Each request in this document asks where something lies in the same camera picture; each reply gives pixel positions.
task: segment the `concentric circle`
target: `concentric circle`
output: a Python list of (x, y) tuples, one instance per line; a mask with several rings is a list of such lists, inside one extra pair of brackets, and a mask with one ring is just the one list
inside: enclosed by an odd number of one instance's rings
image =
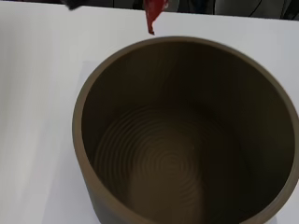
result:
[[(223, 156), (211, 162), (216, 154)], [(158, 223), (219, 223), (215, 214), (222, 221), (228, 217), (225, 195), (235, 185), (231, 179), (238, 179), (227, 165), (237, 167), (235, 155), (238, 144), (216, 120), (186, 106), (143, 106), (112, 122), (93, 167), (111, 193), (143, 217)], [(211, 201), (215, 190), (217, 204)]]

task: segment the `white table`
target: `white table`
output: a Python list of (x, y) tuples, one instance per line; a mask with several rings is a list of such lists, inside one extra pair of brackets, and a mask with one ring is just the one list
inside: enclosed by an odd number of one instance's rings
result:
[[(164, 13), (154, 28), (246, 53), (299, 111), (297, 21)], [(99, 223), (72, 145), (73, 106), (97, 64), (146, 38), (142, 11), (0, 2), (0, 223)], [(297, 224), (298, 206), (297, 187), (277, 223)]]

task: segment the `brown cylinder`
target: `brown cylinder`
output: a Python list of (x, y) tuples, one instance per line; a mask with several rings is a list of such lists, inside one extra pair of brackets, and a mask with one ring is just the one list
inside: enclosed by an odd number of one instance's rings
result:
[(298, 127), (286, 92), (252, 59), (164, 37), (93, 71), (73, 139), (102, 224), (262, 224), (297, 183)]

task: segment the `cylindrical container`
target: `cylindrical container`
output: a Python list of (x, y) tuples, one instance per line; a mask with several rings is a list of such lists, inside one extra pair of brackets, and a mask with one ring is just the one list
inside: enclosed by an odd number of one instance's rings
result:
[(101, 63), (73, 139), (102, 224), (262, 224), (298, 179), (298, 118), (242, 53), (188, 37), (146, 40)]

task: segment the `red wrapper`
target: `red wrapper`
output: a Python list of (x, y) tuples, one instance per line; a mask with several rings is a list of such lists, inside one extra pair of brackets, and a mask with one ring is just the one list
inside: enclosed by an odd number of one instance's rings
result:
[(144, 0), (149, 33), (154, 35), (152, 23), (158, 18), (160, 13), (167, 7), (168, 0)]

